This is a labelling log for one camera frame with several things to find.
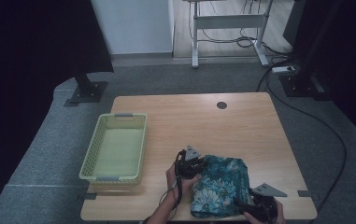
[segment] power strip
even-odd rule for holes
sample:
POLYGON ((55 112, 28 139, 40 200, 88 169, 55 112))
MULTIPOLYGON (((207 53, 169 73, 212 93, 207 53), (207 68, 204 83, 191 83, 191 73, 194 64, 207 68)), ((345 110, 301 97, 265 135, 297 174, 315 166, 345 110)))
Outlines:
POLYGON ((290 72, 294 72, 295 70, 296 69, 294 69, 292 66, 274 67, 273 73, 274 74, 290 73, 290 72))

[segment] round black hole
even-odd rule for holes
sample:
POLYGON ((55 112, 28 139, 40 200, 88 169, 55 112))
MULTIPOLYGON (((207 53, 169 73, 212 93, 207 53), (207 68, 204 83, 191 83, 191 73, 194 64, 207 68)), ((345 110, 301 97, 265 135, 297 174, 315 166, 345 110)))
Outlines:
POLYGON ((227 104, 225 102, 218 102, 216 104, 216 106, 218 107, 218 109, 225 109, 227 108, 227 104))

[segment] folded cloth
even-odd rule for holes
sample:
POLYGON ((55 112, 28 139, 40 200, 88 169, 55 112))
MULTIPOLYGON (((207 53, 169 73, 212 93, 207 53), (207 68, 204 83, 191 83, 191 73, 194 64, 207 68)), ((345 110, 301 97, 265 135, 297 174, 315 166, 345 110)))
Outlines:
POLYGON ((194 217, 239 215, 233 198, 252 203, 248 167, 241 159, 205 155, 207 166, 193 186, 191 213, 194 217))

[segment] light wooden floor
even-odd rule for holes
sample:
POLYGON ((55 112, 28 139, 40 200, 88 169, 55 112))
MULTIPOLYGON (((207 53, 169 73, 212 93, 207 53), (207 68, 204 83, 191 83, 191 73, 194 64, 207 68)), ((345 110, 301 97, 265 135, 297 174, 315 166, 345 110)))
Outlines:
MULTIPOLYGON (((201 2, 200 15, 238 15, 242 14, 243 6, 245 7, 245 14, 249 13, 250 2, 252 0, 228 0, 228 1, 212 1, 201 2)), ((190 3, 175 0, 175 37, 174 37, 174 57, 192 57, 192 38, 190 35, 189 27, 192 29, 192 15, 194 5, 190 3)), ((261 1, 260 13, 263 14, 267 4, 267 0, 261 1)), ((265 42, 270 48, 288 52, 292 50, 291 45, 282 36, 286 26, 286 22, 292 10, 292 0, 275 0, 271 6, 270 17, 268 19, 267 27, 265 29, 263 42, 265 42)), ((258 14, 259 0, 254 1, 251 9, 251 14, 258 14)), ((241 36, 241 29, 215 29, 205 30, 205 33, 213 38, 219 40, 231 40, 241 36)), ((245 29, 242 32, 243 35, 256 37, 256 29, 245 29)), ((198 39, 208 39, 202 31, 198 31, 198 39)), ((248 42, 241 42, 242 45, 247 45, 248 42)), ((256 56, 256 52, 253 47, 241 48, 236 43, 211 43, 201 41, 199 42, 199 57, 250 57, 256 56)))

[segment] table top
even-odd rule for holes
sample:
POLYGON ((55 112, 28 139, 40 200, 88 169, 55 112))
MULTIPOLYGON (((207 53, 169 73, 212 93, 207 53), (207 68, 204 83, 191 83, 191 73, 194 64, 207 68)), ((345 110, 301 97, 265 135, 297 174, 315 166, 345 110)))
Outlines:
MULTIPOLYGON (((285 192, 278 198, 287 219, 317 216, 296 159, 270 96, 264 92, 145 95, 117 97, 112 113, 146 113, 148 136, 140 186, 131 192, 109 192, 90 184, 95 200, 85 200, 84 220, 143 220, 167 190, 165 171, 187 145, 202 155, 241 158, 252 188, 262 183, 285 192), (219 102, 227 107, 220 109, 219 102)), ((184 195, 173 220, 198 219, 190 214, 191 194, 184 195)), ((243 216, 223 220, 243 220, 243 216)))

